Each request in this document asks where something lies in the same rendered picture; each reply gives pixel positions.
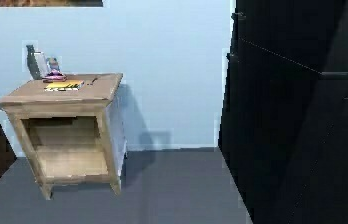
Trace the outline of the light wooden bedside table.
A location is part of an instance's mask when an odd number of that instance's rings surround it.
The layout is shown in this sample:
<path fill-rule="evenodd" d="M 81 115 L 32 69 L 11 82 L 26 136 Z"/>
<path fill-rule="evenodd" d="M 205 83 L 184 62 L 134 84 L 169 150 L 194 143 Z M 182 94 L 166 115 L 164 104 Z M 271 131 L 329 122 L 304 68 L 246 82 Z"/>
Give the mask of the light wooden bedside table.
<path fill-rule="evenodd" d="M 0 98 L 46 199 L 55 186 L 84 182 L 107 183 L 121 192 L 127 153 L 117 97 L 122 78 L 121 73 L 68 75 L 67 80 L 84 81 L 77 91 L 45 91 L 53 82 L 31 80 Z"/>

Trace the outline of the yellow book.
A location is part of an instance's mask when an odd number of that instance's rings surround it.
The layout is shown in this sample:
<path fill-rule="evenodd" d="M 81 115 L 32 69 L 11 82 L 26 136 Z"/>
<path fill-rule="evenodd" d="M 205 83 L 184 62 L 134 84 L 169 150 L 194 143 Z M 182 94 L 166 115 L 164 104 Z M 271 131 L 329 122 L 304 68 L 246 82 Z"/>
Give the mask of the yellow book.
<path fill-rule="evenodd" d="M 83 80 L 67 80 L 64 82 L 49 83 L 45 91 L 77 91 L 84 85 Z"/>

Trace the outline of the black wardrobe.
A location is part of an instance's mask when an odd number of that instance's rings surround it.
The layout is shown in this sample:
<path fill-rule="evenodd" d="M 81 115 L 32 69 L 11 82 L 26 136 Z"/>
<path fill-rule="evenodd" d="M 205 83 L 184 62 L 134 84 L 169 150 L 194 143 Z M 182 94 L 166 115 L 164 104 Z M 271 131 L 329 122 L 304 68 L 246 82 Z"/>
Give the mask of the black wardrobe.
<path fill-rule="evenodd" d="M 348 0 L 235 0 L 218 145 L 252 224 L 348 224 Z"/>

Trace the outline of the brown framed wall picture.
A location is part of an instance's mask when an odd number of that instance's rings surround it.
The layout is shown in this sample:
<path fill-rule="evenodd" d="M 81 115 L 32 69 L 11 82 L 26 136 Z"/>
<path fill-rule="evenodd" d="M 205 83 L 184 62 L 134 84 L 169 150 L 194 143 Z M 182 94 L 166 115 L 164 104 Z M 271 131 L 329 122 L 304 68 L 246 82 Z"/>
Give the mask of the brown framed wall picture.
<path fill-rule="evenodd" d="M 103 7 L 102 0 L 0 0 L 0 7 Z"/>

